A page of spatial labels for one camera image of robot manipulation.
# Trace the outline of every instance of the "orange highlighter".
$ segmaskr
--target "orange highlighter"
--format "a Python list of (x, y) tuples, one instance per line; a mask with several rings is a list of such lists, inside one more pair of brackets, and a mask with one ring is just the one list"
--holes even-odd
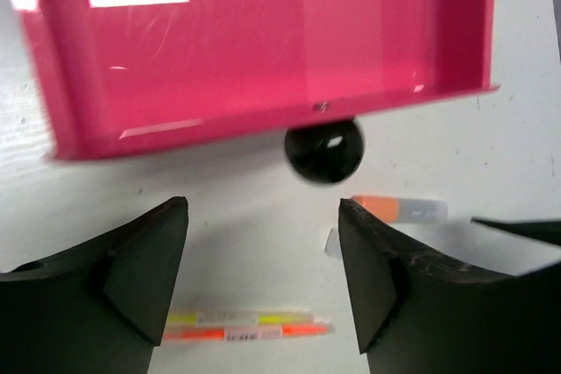
[(386, 223), (436, 223), (448, 216), (444, 201), (357, 195), (352, 199)]
[(247, 328), (166, 328), (164, 342), (249, 342), (282, 337), (326, 335), (333, 330), (330, 324), (282, 324), (250, 326)]

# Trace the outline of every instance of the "orange marker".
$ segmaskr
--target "orange marker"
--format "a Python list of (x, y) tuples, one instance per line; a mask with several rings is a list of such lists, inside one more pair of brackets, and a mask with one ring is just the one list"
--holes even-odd
[(448, 216), (448, 206), (443, 201), (365, 195), (353, 196), (352, 199), (387, 223), (435, 223), (445, 220)]
[(330, 324), (283, 324), (277, 326), (250, 326), (247, 328), (170, 328), (164, 332), (165, 342), (249, 342), (282, 337), (326, 335)]

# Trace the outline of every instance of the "pen label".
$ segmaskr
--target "pen label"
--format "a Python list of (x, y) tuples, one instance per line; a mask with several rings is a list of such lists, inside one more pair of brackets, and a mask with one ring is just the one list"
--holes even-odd
[(249, 342), (268, 339), (279, 339), (282, 337), (282, 327), (267, 328), (227, 328), (224, 331), (226, 342)]
[(201, 313), (197, 315), (196, 325), (205, 328), (221, 328), (224, 326), (257, 326), (259, 317), (256, 314), (244, 313)]

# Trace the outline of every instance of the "yellow highlighter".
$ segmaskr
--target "yellow highlighter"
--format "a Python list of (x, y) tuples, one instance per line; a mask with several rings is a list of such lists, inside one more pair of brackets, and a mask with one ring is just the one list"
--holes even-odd
[(166, 327), (190, 326), (213, 328), (224, 326), (258, 326), (309, 323), (314, 320), (307, 312), (235, 312), (235, 311), (187, 311), (171, 313)]

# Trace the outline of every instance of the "white tabletop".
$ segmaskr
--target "white tabletop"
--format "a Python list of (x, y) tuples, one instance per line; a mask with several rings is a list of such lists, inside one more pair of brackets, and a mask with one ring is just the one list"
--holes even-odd
[[(283, 157), (282, 133), (136, 159), (50, 162), (52, 139), (8, 0), (0, 11), (0, 271), (185, 195), (190, 224), (174, 307), (303, 308), (336, 327), (311, 339), (163, 346), (152, 374), (366, 373), (343, 266), (323, 253), (340, 197), (438, 198), (459, 220), (561, 216), (561, 67), (551, 0), (497, 0), (498, 93), (361, 118), (365, 160), (337, 187), (298, 179)], [(472, 256), (477, 242), (474, 249), (460, 238), (454, 250)]]

